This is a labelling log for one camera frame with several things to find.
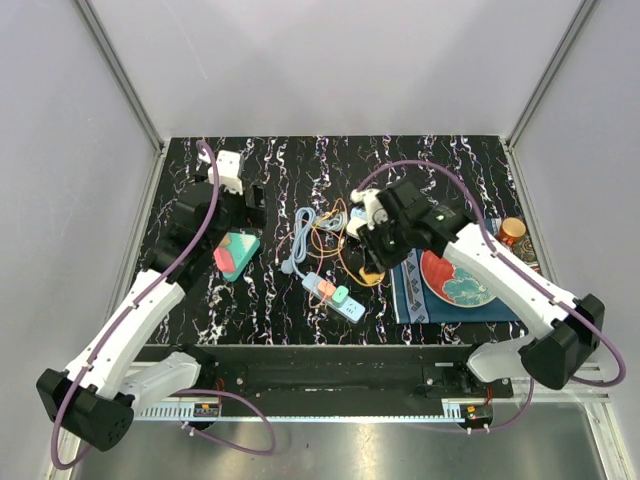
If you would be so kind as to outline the teal small charger plug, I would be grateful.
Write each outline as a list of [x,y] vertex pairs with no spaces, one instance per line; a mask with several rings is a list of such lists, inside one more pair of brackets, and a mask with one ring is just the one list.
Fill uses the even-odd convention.
[[348,298],[348,296],[349,296],[348,288],[343,285],[340,285],[334,290],[331,299],[334,304],[340,306],[344,303],[344,301]]

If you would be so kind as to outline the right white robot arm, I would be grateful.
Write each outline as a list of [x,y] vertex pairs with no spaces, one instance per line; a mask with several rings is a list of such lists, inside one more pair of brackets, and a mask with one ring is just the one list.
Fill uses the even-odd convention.
[[454,384],[476,396],[490,382],[529,375],[560,390],[597,349],[604,305],[594,295],[577,298],[532,270],[460,204],[432,204],[409,179],[386,188],[354,190],[350,200],[366,212],[357,234],[368,272],[382,273],[415,249],[431,252],[470,273],[524,323],[519,339],[471,349],[454,371]]

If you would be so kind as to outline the round light blue power socket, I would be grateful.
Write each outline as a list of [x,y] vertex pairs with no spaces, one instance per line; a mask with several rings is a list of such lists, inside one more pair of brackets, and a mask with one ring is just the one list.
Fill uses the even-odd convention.
[[360,220],[365,220],[366,219],[366,213],[364,210],[361,210],[359,208],[354,208],[351,210],[351,214],[350,214],[351,218],[357,218]]

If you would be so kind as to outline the silver metal fork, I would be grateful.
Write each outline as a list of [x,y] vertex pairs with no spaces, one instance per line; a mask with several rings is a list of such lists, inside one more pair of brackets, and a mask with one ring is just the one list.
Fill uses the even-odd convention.
[[418,300],[418,295],[417,295],[416,287],[413,283],[413,278],[411,276],[412,265],[409,263],[408,260],[405,260],[403,262],[403,269],[404,269],[404,275],[405,275],[405,281],[406,281],[406,293],[411,305],[414,306],[416,304],[416,301]]

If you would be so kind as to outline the teal triangular power strip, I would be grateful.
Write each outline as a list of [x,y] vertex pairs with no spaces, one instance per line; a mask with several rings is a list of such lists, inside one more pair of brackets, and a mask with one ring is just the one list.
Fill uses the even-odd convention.
[[257,253],[260,247],[260,240],[257,236],[246,233],[229,233],[230,243],[225,249],[230,253],[233,260],[234,270],[224,272],[223,277],[228,282],[235,282],[244,272],[249,262]]

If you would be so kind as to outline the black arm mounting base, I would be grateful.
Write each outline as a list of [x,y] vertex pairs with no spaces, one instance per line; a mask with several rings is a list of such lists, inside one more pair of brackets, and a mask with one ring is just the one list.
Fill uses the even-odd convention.
[[510,381],[472,378],[460,346],[185,346],[221,387],[271,418],[441,416],[445,400],[510,399]]

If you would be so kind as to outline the colourful patterned coaster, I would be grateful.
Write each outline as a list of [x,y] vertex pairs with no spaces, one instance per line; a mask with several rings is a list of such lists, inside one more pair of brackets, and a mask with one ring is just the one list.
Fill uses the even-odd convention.
[[505,247],[527,266],[529,266],[536,273],[541,274],[541,267],[539,265],[536,252],[529,234],[525,234],[521,238],[517,239],[512,245],[505,244]]

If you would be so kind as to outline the light blue long power strip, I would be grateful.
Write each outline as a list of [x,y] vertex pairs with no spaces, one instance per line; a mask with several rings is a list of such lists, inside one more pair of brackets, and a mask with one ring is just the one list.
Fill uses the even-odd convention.
[[315,300],[317,300],[319,305],[326,306],[327,308],[333,310],[335,313],[341,315],[352,324],[357,324],[365,313],[365,307],[354,298],[352,298],[350,293],[348,298],[340,306],[334,304],[332,302],[332,299],[330,301],[321,301],[317,292],[317,285],[321,280],[326,279],[321,278],[314,272],[309,272],[302,280],[302,286],[308,293],[311,294],[311,296]]

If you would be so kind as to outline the red floral ceramic plate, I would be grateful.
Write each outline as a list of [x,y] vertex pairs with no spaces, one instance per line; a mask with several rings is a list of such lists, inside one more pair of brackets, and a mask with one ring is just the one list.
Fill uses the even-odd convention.
[[420,255],[420,272],[429,290],[445,303],[460,308],[478,308],[495,296],[466,270],[430,251]]

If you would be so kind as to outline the copper metal cup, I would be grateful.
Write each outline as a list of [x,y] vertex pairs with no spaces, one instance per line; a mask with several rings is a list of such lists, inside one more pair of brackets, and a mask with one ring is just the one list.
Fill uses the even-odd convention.
[[501,224],[497,238],[507,247],[516,245],[526,234],[525,223],[517,217],[507,217]]

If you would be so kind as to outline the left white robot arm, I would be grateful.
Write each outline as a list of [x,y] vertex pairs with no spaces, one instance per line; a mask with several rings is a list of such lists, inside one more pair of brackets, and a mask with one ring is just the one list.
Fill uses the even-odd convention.
[[193,345],[174,346],[166,357],[135,375],[129,368],[148,338],[212,266],[225,236],[265,224],[263,191],[244,187],[238,172],[211,168],[205,181],[187,187],[169,228],[153,247],[123,303],[91,343],[61,370],[46,369],[36,390],[53,422],[51,446],[67,430],[100,451],[113,448],[135,414],[188,389],[208,394],[216,383],[216,358]]

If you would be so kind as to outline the white square plug adapter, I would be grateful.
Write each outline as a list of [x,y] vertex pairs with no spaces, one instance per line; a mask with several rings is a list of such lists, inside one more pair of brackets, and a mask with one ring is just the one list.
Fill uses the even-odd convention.
[[355,239],[358,239],[359,238],[358,229],[361,228],[362,226],[363,226],[362,223],[349,222],[346,226],[346,232],[349,236]]

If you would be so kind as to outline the salmon small charger plug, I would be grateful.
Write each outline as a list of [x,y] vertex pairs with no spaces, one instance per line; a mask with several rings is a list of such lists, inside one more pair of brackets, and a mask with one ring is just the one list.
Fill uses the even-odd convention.
[[330,301],[335,291],[336,286],[327,280],[321,280],[317,285],[317,292],[321,301]]

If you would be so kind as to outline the yellow small charger plug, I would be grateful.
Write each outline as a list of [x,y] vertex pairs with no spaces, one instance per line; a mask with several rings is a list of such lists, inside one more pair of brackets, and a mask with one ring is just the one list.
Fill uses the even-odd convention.
[[362,284],[367,287],[374,287],[382,283],[385,274],[384,273],[371,273],[367,272],[364,268],[361,268],[358,273]]

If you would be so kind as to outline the pink square plug adapter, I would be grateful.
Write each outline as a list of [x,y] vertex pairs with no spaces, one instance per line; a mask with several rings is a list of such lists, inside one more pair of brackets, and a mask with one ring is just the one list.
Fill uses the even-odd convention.
[[225,247],[214,250],[214,260],[218,269],[225,274],[232,274],[236,270],[232,253]]

